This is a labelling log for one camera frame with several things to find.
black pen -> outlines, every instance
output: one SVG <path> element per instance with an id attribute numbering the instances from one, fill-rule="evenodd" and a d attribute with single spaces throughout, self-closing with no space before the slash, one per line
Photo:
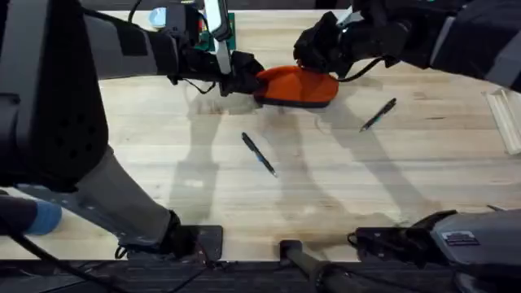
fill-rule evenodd
<path id="1" fill-rule="evenodd" d="M 384 116 L 389 111 L 391 111 L 391 109 L 393 109 L 395 106 L 396 106 L 396 98 L 393 98 L 391 101 L 387 102 L 385 104 L 385 106 L 383 106 L 383 108 L 381 108 L 380 111 L 378 111 L 378 113 L 376 113 L 376 115 L 374 115 L 373 118 L 371 118 L 369 121 L 367 121 L 367 123 L 365 123 L 364 126 L 362 126 L 360 128 L 360 132 L 366 131 L 367 129 L 369 129 L 371 126 L 373 126 L 374 123 L 378 122 L 378 120 L 380 120 L 380 118 L 382 118 L 382 116 Z"/>
<path id="2" fill-rule="evenodd" d="M 243 141 L 244 141 L 244 143 L 246 143 L 247 147 L 249 147 L 249 149 L 255 153 L 255 155 L 257 156 L 257 159 L 259 159 L 259 161 L 268 169 L 268 171 L 270 173 L 272 173 L 275 177 L 278 177 L 277 173 L 275 172 L 275 169 L 271 166 L 271 164 L 268 162 L 268 160 L 262 155 L 261 151 L 259 151 L 259 149 L 255 145 L 255 143 L 253 143 L 252 139 L 250 137 L 248 137 L 248 135 L 245 133 L 243 133 Z"/>

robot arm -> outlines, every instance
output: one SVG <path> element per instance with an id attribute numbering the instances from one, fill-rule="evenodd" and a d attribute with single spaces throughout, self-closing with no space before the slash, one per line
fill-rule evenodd
<path id="1" fill-rule="evenodd" d="M 521 91 L 521 2 L 352 1 L 352 21 L 326 13 L 304 31 L 294 56 L 305 68 L 344 77 L 358 60 L 384 57 Z"/>
<path id="2" fill-rule="evenodd" d="M 57 203 L 122 247 L 190 255 L 191 230 L 127 174 L 108 146 L 98 79 L 143 75 L 216 81 L 252 93 L 262 66 L 235 51 L 230 73 L 183 37 L 148 32 L 78 1 L 0 4 L 0 186 Z"/>

wooden tabletop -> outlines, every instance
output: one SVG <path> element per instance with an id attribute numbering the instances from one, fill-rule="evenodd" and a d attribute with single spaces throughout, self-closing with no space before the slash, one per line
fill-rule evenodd
<path id="1" fill-rule="evenodd" d="M 238 48 L 266 68 L 294 64 L 296 38 L 322 13 L 238 11 Z M 135 20 L 146 27 L 147 13 Z M 322 258 L 355 260 L 346 234 L 360 226 L 411 225 L 444 209 L 484 212 L 486 204 L 521 208 L 521 161 L 506 155 L 483 95 L 494 85 L 378 66 L 315 111 L 256 108 L 250 96 L 202 95 L 164 77 L 100 87 L 117 158 L 183 223 L 222 225 L 227 260 L 275 260 L 288 238 Z M 358 133 L 391 98 L 396 107 Z M 279 178 L 256 161 L 243 131 Z M 54 233 L 33 239 L 63 259 L 112 259 L 116 249 L 113 236 L 69 212 Z M 0 258 L 32 257 L 2 238 Z"/>

green circuit board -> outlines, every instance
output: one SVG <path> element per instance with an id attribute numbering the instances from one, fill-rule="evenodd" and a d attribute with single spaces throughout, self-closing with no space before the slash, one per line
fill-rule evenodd
<path id="1" fill-rule="evenodd" d="M 228 43 L 229 50 L 237 49 L 237 40 L 235 38 L 235 13 L 229 13 L 228 17 L 230 18 L 230 27 L 232 31 L 232 36 L 226 42 Z M 200 50 L 208 50 L 210 52 L 215 51 L 215 45 L 213 43 L 213 37 L 208 32 L 208 28 L 204 23 L 202 23 L 202 31 L 199 33 L 199 44 L 195 46 L 195 48 Z"/>

black cable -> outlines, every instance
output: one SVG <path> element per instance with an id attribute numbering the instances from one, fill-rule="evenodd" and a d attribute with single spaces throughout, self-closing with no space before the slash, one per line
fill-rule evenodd
<path id="1" fill-rule="evenodd" d="M 349 242 L 349 245 L 351 245 L 352 247 L 355 247 L 355 248 L 358 247 L 357 236 L 354 233 L 348 234 L 348 242 Z"/>
<path id="2" fill-rule="evenodd" d="M 354 81 L 356 80 L 357 78 L 360 78 L 362 77 L 364 74 L 366 74 L 369 70 L 371 70 L 374 66 L 376 66 L 376 64 L 378 64 L 380 61 L 384 61 L 385 58 L 384 57 L 379 57 L 377 59 L 374 59 L 373 61 L 371 61 L 369 64 L 367 64 L 361 71 L 357 72 L 355 75 L 351 76 L 351 77 L 346 77 L 346 78 L 341 78 L 341 79 L 337 79 L 338 82 L 350 82 L 350 81 Z"/>
<path id="3" fill-rule="evenodd" d="M 167 293 L 176 293 L 179 292 L 182 288 L 184 288 L 186 285 L 190 284 L 192 281 L 194 281 L 198 276 L 202 275 L 206 270 L 209 269 L 208 267 L 205 267 L 204 269 L 201 269 L 199 272 L 194 273 L 191 277 L 183 281 L 181 284 L 177 285 L 172 290 L 168 291 Z"/>
<path id="4" fill-rule="evenodd" d="M 134 17 L 134 13 L 136 13 L 136 10 L 138 9 L 139 4 L 141 4 L 142 0 L 137 0 L 132 8 L 130 8 L 129 18 L 127 19 L 128 22 L 132 23 L 132 18 Z"/>
<path id="5" fill-rule="evenodd" d="M 33 253 L 40 260 L 47 261 L 59 269 L 62 269 L 64 272 L 70 273 L 71 275 L 82 278 L 86 281 L 90 281 L 96 283 L 109 291 L 114 291 L 118 293 L 129 293 L 128 291 L 119 288 L 118 286 L 112 285 L 110 282 L 106 282 L 100 278 L 97 278 L 88 273 L 84 273 L 79 269 L 73 268 L 71 265 L 66 264 L 64 262 L 60 262 L 56 257 L 49 254 L 49 252 L 44 251 L 38 245 L 34 244 L 31 240 L 27 239 L 22 233 L 14 230 L 9 222 L 7 222 L 2 216 L 0 216 L 0 225 L 3 226 L 7 232 L 7 235 L 11 237 L 16 243 L 18 243 L 21 247 L 25 248 L 27 251 Z"/>
<path id="6" fill-rule="evenodd" d="M 370 281 L 378 283 L 378 284 L 383 284 L 385 286 L 391 286 L 391 287 L 395 287 L 395 288 L 399 288 L 399 289 L 403 289 L 403 290 L 407 290 L 407 291 L 412 291 L 412 292 L 417 292 L 417 293 L 432 293 L 432 291 L 423 290 L 423 289 L 417 288 L 415 286 L 409 286 L 409 285 L 405 285 L 403 283 L 393 282 L 393 281 L 389 281 L 389 280 L 386 280 L 383 278 L 373 277 L 373 276 L 367 275 L 365 273 L 361 273 L 356 270 L 352 270 L 352 269 L 346 268 L 345 266 L 337 265 L 337 264 L 324 265 L 321 268 L 321 272 L 324 272 L 324 271 L 327 271 L 330 269 L 338 269 L 339 271 L 342 271 L 344 273 L 355 275 L 355 276 L 370 280 Z M 317 273 L 317 280 L 315 280 L 316 281 L 315 283 L 318 285 L 320 285 L 323 281 L 322 277 L 323 277 L 324 273 L 321 273 L 321 272 Z"/>
<path id="7" fill-rule="evenodd" d="M 201 94 L 207 94 L 210 92 L 210 90 L 213 90 L 213 88 L 215 87 L 215 81 L 212 83 L 212 85 L 210 85 L 210 87 L 207 89 L 207 90 L 202 90 L 200 89 L 197 85 L 195 85 L 193 82 L 187 80 L 186 78 L 183 78 L 184 81 L 188 82 L 189 84 L 191 84 L 193 87 L 195 87 Z"/>

